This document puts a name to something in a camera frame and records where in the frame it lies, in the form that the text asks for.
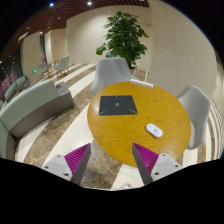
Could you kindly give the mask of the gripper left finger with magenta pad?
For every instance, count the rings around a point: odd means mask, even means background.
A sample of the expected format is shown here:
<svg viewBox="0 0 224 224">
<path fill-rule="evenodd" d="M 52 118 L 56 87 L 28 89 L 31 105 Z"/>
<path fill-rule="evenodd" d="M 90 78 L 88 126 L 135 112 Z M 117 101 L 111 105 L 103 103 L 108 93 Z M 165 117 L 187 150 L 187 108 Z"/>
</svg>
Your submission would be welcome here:
<svg viewBox="0 0 224 224">
<path fill-rule="evenodd" d="M 66 155 L 55 155 L 42 166 L 42 169 L 79 185 L 86 170 L 90 155 L 91 144 L 88 143 Z"/>
</svg>

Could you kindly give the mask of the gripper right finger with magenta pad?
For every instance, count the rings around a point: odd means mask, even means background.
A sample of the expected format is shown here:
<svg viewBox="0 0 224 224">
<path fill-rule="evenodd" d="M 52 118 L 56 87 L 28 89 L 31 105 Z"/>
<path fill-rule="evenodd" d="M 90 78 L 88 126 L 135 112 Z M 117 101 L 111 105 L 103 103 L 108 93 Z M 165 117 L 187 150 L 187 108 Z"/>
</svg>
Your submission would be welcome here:
<svg viewBox="0 0 224 224">
<path fill-rule="evenodd" d="M 145 185 L 182 169 L 168 154 L 157 154 L 137 143 L 132 144 L 132 154 Z"/>
</svg>

